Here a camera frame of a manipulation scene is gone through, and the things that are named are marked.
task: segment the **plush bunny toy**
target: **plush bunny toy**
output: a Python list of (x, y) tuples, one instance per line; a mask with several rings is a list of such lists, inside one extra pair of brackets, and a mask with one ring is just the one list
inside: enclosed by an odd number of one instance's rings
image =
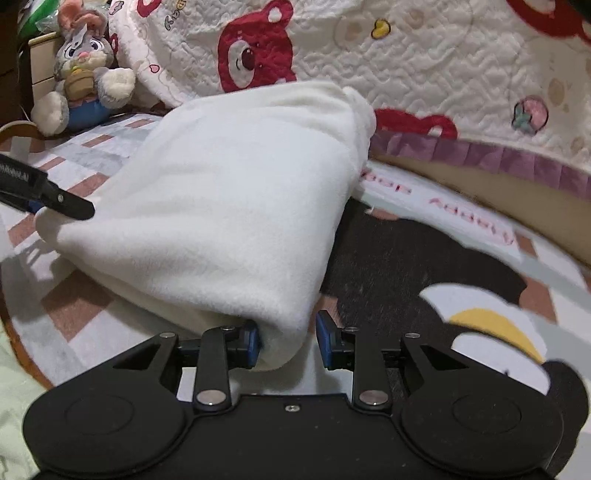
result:
[(85, 9), (83, 0), (64, 0), (57, 18), (65, 43), (54, 66), (56, 89), (31, 111), (47, 137), (98, 125), (129, 102), (135, 87), (133, 70), (109, 70), (115, 56), (104, 36), (103, 12)]

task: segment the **metal screw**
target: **metal screw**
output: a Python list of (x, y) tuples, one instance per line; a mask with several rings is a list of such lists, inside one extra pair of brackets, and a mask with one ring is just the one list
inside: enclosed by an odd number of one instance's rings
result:
[(226, 400), (226, 394), (221, 390), (203, 390), (197, 394), (197, 401), (203, 405), (219, 405)]
[(381, 390), (366, 390), (359, 395), (359, 399), (366, 405), (383, 405), (388, 401), (388, 394)]

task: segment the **folded blanket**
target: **folded blanket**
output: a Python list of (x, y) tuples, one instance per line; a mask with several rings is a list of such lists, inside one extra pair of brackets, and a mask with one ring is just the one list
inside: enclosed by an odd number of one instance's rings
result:
[(197, 99), (168, 114), (90, 199), (43, 210), (50, 246), (115, 293), (194, 332), (258, 322), (259, 368), (302, 345), (374, 113), (352, 89), (301, 82)]

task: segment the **yellow patch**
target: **yellow patch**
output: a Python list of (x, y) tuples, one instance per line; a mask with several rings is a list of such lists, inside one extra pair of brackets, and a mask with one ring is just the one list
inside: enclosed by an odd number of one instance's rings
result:
[(539, 364), (544, 363), (544, 358), (536, 350), (530, 339), (528, 339), (526, 335), (513, 324), (513, 322), (492, 310), (464, 310), (463, 312), (453, 315), (449, 319), (449, 323), (462, 325), (495, 336), (518, 348)]
[(371, 31), (371, 37), (374, 40), (379, 40), (380, 38), (386, 37), (391, 31), (392, 27), (390, 27), (388, 20), (380, 18), (375, 21), (374, 29)]

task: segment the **quilted bedspread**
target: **quilted bedspread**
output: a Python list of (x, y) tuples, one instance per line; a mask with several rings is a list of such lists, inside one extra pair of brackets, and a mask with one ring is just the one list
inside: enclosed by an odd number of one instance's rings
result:
[(374, 147), (591, 199), (591, 25), (567, 0), (113, 0), (109, 22), (145, 106), (332, 79), (373, 104)]

